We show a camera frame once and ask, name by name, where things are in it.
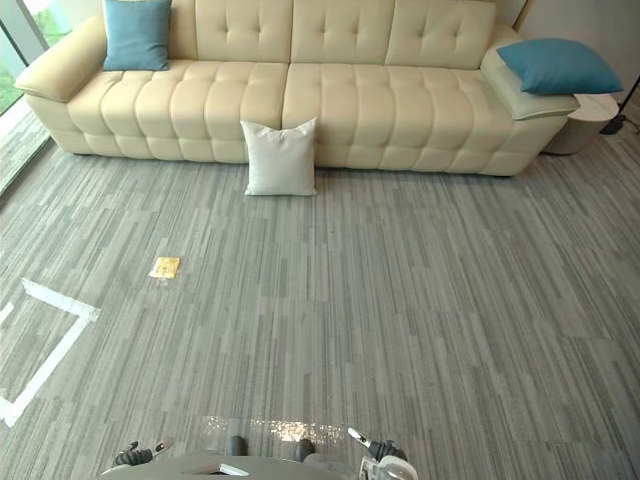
wall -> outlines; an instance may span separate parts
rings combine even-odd
[[[525,0],[495,0],[498,8],[498,22],[513,25],[525,4]]]
[[[568,38],[589,45],[620,77],[626,90],[615,97],[622,101],[640,75],[640,1],[533,1],[520,34],[525,38]]]

throw pillow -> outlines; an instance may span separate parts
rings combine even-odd
[[[105,0],[105,70],[168,70],[171,0]]]
[[[542,38],[498,49],[522,79],[522,91],[535,94],[611,93],[622,90],[616,74],[580,42]]]
[[[313,169],[316,119],[290,130],[241,120],[249,148],[245,195],[315,195]]]

glass window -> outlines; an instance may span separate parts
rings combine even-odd
[[[0,115],[6,112],[22,92],[13,86],[25,66],[13,45],[0,30]]]
[[[25,0],[24,4],[49,46],[56,44],[72,28],[63,0]]]

tufted sofa cushion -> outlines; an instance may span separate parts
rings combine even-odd
[[[169,57],[290,60],[292,0],[173,0]]]
[[[479,71],[345,64],[290,65],[282,115],[318,117],[317,165],[491,175],[522,170],[565,121],[515,122]]]
[[[393,0],[294,0],[292,62],[384,63]]]
[[[397,1],[384,63],[475,70],[495,16],[493,2]]]
[[[241,118],[280,128],[286,65],[173,60],[169,66],[98,72],[63,109],[30,103],[57,118],[52,134],[63,148],[102,155],[245,162]]]

white pillow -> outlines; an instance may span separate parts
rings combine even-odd
[[[315,195],[313,144],[316,119],[289,130],[240,120],[249,147],[245,195]]]

